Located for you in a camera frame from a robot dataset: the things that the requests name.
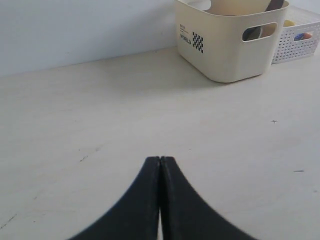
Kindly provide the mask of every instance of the wooden tabletop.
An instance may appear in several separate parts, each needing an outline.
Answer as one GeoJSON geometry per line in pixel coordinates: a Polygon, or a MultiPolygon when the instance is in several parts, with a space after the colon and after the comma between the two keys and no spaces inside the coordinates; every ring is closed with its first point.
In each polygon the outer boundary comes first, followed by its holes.
{"type": "Polygon", "coordinates": [[[0,239],[67,239],[174,156],[261,240],[320,239],[320,54],[232,84],[175,48],[0,78],[0,239]]]}

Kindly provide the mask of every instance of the checkered logo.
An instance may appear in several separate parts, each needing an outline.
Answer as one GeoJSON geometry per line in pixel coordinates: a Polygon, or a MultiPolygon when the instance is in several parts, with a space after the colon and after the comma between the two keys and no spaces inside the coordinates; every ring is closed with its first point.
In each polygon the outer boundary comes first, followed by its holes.
{"type": "Polygon", "coordinates": [[[197,49],[199,52],[204,53],[204,38],[196,34],[194,31],[192,32],[192,35],[193,47],[197,49]]]}

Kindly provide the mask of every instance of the white wall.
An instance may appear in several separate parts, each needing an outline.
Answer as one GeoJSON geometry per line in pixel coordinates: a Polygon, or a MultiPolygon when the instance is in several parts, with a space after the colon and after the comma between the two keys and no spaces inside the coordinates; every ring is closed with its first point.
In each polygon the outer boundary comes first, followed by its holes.
{"type": "MultiPolygon", "coordinates": [[[[319,0],[291,2],[320,12],[319,0]]],[[[173,3],[0,0],[0,76],[174,46],[173,3]]]]}

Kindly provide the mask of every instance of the plastic storage basket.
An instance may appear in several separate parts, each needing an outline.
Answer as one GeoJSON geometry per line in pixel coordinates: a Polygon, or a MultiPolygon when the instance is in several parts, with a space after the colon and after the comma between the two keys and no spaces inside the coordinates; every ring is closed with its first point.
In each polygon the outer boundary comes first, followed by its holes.
{"type": "Polygon", "coordinates": [[[313,55],[320,40],[320,14],[313,13],[295,6],[288,8],[286,19],[295,26],[284,27],[273,57],[273,64],[305,58],[313,55]],[[311,33],[312,37],[295,40],[295,37],[311,33]]]}
{"type": "Polygon", "coordinates": [[[216,82],[263,74],[272,63],[289,6],[285,2],[281,9],[264,12],[268,4],[269,0],[215,0],[203,11],[188,0],[175,0],[178,52],[216,82]],[[223,15],[213,14],[217,11],[223,15]],[[246,29],[271,23],[276,23],[272,35],[243,41],[246,29]]]}

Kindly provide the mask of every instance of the yellow object in basket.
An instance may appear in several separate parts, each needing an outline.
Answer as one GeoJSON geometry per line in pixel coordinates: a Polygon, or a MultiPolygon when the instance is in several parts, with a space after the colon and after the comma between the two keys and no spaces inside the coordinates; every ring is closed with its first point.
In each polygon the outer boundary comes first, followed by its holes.
{"type": "Polygon", "coordinates": [[[296,24],[293,21],[290,21],[290,20],[285,20],[284,24],[283,24],[284,27],[292,27],[294,25],[296,25],[296,24]]]}

